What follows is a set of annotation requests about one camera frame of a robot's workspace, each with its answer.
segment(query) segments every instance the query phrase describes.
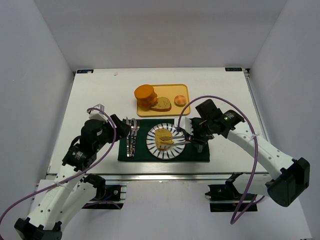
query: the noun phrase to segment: bread slice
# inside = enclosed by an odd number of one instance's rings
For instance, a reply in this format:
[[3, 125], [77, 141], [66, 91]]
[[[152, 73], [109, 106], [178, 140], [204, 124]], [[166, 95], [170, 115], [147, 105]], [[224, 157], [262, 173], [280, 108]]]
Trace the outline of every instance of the bread slice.
[[150, 109], [157, 112], [167, 112], [171, 110], [171, 102], [166, 97], [158, 97], [156, 104], [151, 106]]
[[162, 150], [160, 148], [160, 145], [162, 145], [162, 144], [174, 144], [174, 142], [171, 139], [168, 141], [162, 141], [160, 139], [161, 137], [172, 137], [172, 133], [168, 129], [165, 129], [165, 128], [160, 128], [160, 129], [155, 130], [155, 144], [159, 150]]

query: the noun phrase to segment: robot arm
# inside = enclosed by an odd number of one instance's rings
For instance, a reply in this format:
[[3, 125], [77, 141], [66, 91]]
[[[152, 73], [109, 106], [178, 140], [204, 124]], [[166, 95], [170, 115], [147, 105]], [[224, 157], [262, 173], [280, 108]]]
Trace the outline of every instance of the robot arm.
[[[244, 118], [233, 110], [225, 113], [209, 99], [195, 107], [201, 118], [182, 122], [185, 135], [193, 144], [205, 145], [213, 134], [222, 135], [240, 146], [252, 157], [255, 155], [253, 134]], [[258, 162], [269, 174], [255, 175], [249, 193], [271, 197], [276, 203], [288, 207], [308, 186], [310, 164], [304, 158], [295, 160], [281, 152], [261, 136], [258, 141]], [[225, 183], [224, 189], [208, 192], [214, 200], [230, 200], [242, 194], [250, 174], [234, 173]]]
[[[84, 171], [97, 159], [97, 152], [114, 139], [114, 129], [102, 114], [93, 110], [89, 112], [89, 118], [81, 129], [81, 135], [72, 141], [62, 160], [62, 166], [54, 181], [57, 187], [46, 192], [42, 201], [26, 219], [19, 218], [15, 223], [14, 228], [23, 240], [60, 240], [62, 230], [74, 215], [105, 190], [105, 180], [90, 174], [73, 192], [76, 184], [85, 175]], [[116, 115], [111, 115], [110, 118], [116, 126], [115, 140], [125, 138], [131, 127]], [[79, 176], [66, 183], [59, 183], [75, 175]]]

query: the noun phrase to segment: plate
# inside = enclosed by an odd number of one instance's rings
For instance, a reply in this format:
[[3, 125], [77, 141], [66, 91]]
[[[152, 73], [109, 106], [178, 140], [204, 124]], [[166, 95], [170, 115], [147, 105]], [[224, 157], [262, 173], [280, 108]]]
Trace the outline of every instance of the plate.
[[[179, 145], [179, 146], [173, 146], [170, 149], [167, 150], [159, 150], [157, 148], [156, 144], [156, 130], [157, 129], [168, 129], [173, 137], [178, 137], [178, 136], [183, 136], [184, 134], [182, 132], [178, 132], [176, 127], [171, 124], [171, 123], [161, 123], [153, 128], [148, 132], [146, 136], [146, 146], [149, 150], [149, 152], [155, 156], [158, 159], [163, 159], [163, 160], [170, 160], [178, 157], [183, 150], [185, 149], [186, 145]], [[173, 139], [172, 140], [175, 144], [179, 142], [184, 142], [185, 139]]]

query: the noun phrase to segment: corner wall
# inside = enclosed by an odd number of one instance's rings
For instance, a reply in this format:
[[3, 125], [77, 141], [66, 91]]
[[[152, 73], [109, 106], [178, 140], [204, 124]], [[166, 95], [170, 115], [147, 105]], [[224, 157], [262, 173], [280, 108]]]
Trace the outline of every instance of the corner wall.
[[[73, 75], [33, 0], [0, 6], [0, 214], [44, 178]], [[27, 200], [4, 218], [5, 240], [28, 214]]]
[[271, 142], [310, 162], [310, 186], [299, 199], [315, 240], [320, 240], [319, 13], [318, 0], [288, 0], [250, 71]]
[[34, 0], [71, 69], [250, 68], [287, 0]]

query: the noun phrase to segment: round bread bun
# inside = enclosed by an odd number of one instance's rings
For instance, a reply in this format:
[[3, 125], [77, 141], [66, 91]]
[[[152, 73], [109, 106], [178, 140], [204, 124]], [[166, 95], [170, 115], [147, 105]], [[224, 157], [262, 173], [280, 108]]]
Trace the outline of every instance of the round bread bun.
[[178, 96], [175, 96], [174, 98], [174, 103], [178, 106], [183, 106], [186, 104], [186, 102], [187, 102], [187, 99], [183, 95], [178, 95]]

